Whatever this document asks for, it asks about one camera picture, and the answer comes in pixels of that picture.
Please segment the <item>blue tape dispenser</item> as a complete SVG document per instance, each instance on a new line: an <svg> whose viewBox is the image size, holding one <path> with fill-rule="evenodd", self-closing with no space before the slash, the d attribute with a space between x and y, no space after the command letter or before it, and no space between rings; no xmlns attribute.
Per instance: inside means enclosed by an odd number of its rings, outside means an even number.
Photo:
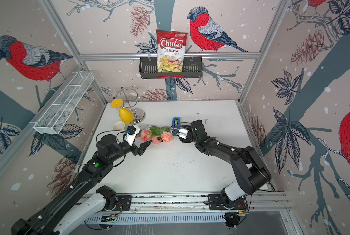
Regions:
<svg viewBox="0 0 350 235"><path fill-rule="evenodd" d="M171 126L171 128L173 129L173 128L178 128L179 127L179 125L180 125L180 118L173 118L173 121L172 121L172 126Z"/></svg>

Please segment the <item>pink flower bouquet green stems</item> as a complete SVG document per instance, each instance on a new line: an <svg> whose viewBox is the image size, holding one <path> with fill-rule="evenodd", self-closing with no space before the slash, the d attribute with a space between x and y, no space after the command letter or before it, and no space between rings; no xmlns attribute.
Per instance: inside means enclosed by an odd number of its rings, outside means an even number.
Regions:
<svg viewBox="0 0 350 235"><path fill-rule="evenodd" d="M141 132L141 140L144 142L152 141L153 144L160 144L162 142L170 142L173 140L173 135L170 128L167 126L157 127L149 125Z"/></svg>

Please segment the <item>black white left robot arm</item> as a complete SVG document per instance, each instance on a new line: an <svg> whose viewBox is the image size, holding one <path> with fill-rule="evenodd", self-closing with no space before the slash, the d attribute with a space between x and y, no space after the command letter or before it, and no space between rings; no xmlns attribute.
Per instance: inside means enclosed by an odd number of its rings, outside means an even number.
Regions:
<svg viewBox="0 0 350 235"><path fill-rule="evenodd" d="M102 209L112 210L117 202L116 192L107 186L97 192L81 206L74 205L94 188L117 165L118 159L124 160L132 153L141 156L152 143L146 140L139 146L135 138L141 133L137 125L131 125L123 133L124 141L118 142L111 131L103 132L103 137L96 143L97 151L82 167L70 186L46 205L40 212L29 219L19 219L11 227L13 235L67 235L91 215Z"/></svg>

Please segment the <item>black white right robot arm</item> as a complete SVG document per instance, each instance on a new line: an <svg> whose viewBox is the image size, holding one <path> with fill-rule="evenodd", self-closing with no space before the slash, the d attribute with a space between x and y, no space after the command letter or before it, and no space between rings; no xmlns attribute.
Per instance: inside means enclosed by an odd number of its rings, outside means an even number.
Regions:
<svg viewBox="0 0 350 235"><path fill-rule="evenodd" d="M233 207L239 198L254 194L270 182L270 171L253 147L240 148L223 144L208 136L201 120L176 123L171 129L177 133L182 143L194 143L201 153L217 157L231 165L235 180L221 191L221 201L225 207Z"/></svg>

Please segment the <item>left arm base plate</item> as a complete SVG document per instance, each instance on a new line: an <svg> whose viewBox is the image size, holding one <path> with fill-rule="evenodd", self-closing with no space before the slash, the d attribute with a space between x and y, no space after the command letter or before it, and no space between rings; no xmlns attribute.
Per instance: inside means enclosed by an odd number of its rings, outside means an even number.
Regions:
<svg viewBox="0 0 350 235"><path fill-rule="evenodd" d="M110 197L105 201L105 205L102 208L102 212L126 212L130 210L132 196L131 195L117 195Z"/></svg>

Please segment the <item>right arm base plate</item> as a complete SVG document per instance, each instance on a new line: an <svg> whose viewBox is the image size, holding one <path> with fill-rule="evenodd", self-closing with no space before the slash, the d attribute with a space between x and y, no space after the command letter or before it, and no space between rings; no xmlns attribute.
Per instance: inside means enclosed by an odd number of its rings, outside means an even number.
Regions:
<svg viewBox="0 0 350 235"><path fill-rule="evenodd" d="M209 194L204 204L207 205L211 211L248 210L247 200L244 196L232 201L227 196L222 194Z"/></svg>

